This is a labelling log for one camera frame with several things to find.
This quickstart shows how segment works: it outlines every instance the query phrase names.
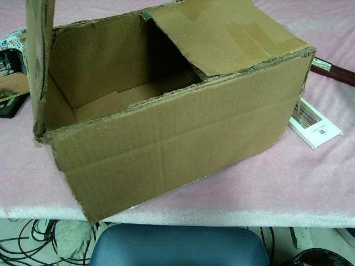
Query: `cardboard flap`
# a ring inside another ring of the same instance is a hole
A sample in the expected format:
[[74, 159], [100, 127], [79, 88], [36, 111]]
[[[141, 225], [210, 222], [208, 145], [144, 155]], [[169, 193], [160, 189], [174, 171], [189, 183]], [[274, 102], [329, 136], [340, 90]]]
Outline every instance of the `cardboard flap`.
[[24, 58], [31, 92], [36, 139], [43, 135], [49, 53], [52, 41], [54, 0], [27, 0], [27, 36]]
[[250, 68], [308, 45], [249, 0], [187, 0], [146, 11], [207, 76]]

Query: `gray floor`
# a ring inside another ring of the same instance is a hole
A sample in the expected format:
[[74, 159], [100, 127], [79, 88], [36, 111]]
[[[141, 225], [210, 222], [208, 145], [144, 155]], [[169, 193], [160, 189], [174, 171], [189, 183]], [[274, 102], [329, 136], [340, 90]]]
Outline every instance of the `gray floor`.
[[[19, 236], [19, 233], [23, 226], [26, 224], [28, 220], [21, 219], [17, 222], [11, 222], [8, 219], [0, 219], [0, 241], [5, 238], [16, 238]], [[260, 236], [260, 228], [259, 227], [251, 227], [248, 228], [252, 230], [256, 234]], [[286, 260], [293, 258], [296, 254], [298, 254], [301, 250], [296, 249], [293, 246], [290, 229], [289, 228], [273, 228], [275, 232], [275, 258], [274, 265], [278, 265]], [[271, 235], [268, 228], [264, 228], [265, 240], [268, 247], [268, 250], [271, 250]], [[326, 248], [332, 250], [341, 256], [348, 259], [351, 263], [355, 264], [355, 248], [351, 247], [347, 244], [343, 238], [338, 234], [335, 229], [332, 228], [310, 228], [310, 234], [313, 241], [313, 247], [317, 248]], [[27, 228], [23, 235], [23, 237], [29, 236], [29, 228]], [[24, 250], [30, 250], [35, 247], [38, 247], [41, 243], [36, 242], [32, 239], [24, 239], [21, 242]], [[11, 242], [0, 242], [2, 247], [7, 248], [8, 250], [19, 252], [17, 241]], [[54, 263], [58, 261], [58, 257], [53, 252], [52, 245], [46, 246], [42, 251], [36, 254], [35, 258], [37, 260], [46, 262], [46, 263]], [[31, 261], [30, 259], [22, 260], [23, 262], [27, 262], [28, 265], [36, 266], [38, 263]], [[60, 266], [68, 266], [70, 264], [61, 262]]]

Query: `table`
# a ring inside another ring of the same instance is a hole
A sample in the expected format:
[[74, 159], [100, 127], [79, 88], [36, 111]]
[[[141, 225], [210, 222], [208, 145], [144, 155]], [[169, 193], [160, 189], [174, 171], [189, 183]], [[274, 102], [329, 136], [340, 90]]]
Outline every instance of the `table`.
[[[166, 0], [57, 1], [54, 24], [101, 18]], [[317, 56], [355, 71], [355, 2], [255, 0], [269, 16], [317, 47]], [[23, 0], [2, 3], [0, 36], [25, 26]], [[340, 129], [316, 150], [290, 128], [269, 150], [106, 221], [206, 226], [355, 227], [355, 88], [310, 73], [303, 97]], [[0, 217], [85, 219], [32, 135], [28, 100], [0, 120]]]

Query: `blue chair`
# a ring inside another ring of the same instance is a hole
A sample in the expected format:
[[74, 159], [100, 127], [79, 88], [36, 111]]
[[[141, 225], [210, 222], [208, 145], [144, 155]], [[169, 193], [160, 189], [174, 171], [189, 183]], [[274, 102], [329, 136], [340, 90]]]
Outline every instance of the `blue chair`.
[[120, 224], [98, 239], [90, 266], [269, 266], [253, 232], [237, 227]]

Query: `open cardboard box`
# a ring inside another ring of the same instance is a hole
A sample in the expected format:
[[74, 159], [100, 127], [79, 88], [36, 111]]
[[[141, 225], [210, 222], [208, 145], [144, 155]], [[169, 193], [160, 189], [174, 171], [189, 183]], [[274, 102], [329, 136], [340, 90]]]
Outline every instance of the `open cardboard box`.
[[271, 147], [315, 54], [248, 0], [54, 29], [53, 12], [27, 1], [34, 134], [90, 223]]

